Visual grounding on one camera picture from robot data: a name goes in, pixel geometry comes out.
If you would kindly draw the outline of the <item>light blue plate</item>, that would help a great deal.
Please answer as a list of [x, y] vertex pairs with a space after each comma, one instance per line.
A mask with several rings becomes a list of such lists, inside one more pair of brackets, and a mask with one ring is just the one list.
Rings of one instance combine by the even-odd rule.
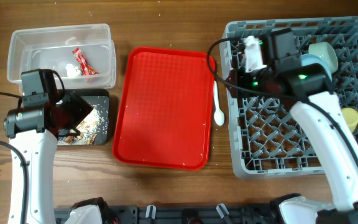
[[329, 79], [332, 80], [332, 74], [329, 67], [318, 56], [313, 54], [303, 54], [301, 55], [300, 59], [301, 59], [302, 66], [312, 65], [314, 63], [321, 65], [325, 69], [326, 73], [328, 74]]

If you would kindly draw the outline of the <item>mint green bowl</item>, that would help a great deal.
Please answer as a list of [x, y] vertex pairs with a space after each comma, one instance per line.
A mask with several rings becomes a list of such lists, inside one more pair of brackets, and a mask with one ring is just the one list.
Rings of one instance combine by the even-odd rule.
[[339, 62], [334, 48], [327, 42], [318, 42], [309, 45], [308, 52], [318, 56], [329, 68], [331, 73], [338, 70]]

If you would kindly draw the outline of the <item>yellow plastic cup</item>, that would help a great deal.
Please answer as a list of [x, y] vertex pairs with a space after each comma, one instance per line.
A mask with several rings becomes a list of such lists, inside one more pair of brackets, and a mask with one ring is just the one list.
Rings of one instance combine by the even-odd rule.
[[353, 133], [358, 125], [358, 111], [353, 108], [343, 108], [341, 111], [350, 131]]

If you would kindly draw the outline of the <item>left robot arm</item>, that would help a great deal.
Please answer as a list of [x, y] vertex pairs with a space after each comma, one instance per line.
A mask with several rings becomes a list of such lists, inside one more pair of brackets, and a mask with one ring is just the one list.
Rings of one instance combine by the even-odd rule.
[[58, 136], [45, 129], [19, 130], [12, 146], [9, 223], [55, 223], [53, 162]]

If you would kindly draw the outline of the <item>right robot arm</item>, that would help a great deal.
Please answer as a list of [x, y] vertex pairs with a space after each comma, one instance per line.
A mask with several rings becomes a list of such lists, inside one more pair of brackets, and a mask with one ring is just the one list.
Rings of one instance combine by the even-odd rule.
[[278, 204], [284, 223], [358, 223], [358, 144], [344, 119], [334, 93], [331, 72], [317, 56], [293, 58], [289, 65], [259, 63], [249, 73], [251, 85], [269, 98], [295, 101], [293, 119], [309, 139], [326, 174], [333, 203], [301, 196]]

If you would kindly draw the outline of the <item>red snack wrapper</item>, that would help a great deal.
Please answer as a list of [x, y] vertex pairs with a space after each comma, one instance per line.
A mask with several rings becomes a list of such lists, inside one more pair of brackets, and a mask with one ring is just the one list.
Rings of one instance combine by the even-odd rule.
[[85, 55], [82, 53], [82, 51], [77, 47], [73, 52], [74, 57], [76, 58], [76, 61], [80, 65], [80, 70], [82, 71], [82, 74], [84, 76], [88, 75], [97, 75], [99, 72], [97, 72], [87, 61]]

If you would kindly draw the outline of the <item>white plastic spoon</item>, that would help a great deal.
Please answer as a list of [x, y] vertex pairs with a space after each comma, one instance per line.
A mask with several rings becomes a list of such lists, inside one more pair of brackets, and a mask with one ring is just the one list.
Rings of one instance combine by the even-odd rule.
[[223, 111], [220, 109], [218, 84], [216, 81], [214, 81], [214, 85], [213, 85], [213, 101], [215, 107], [215, 111], [213, 114], [214, 121], [218, 126], [222, 126], [225, 121], [225, 116]]

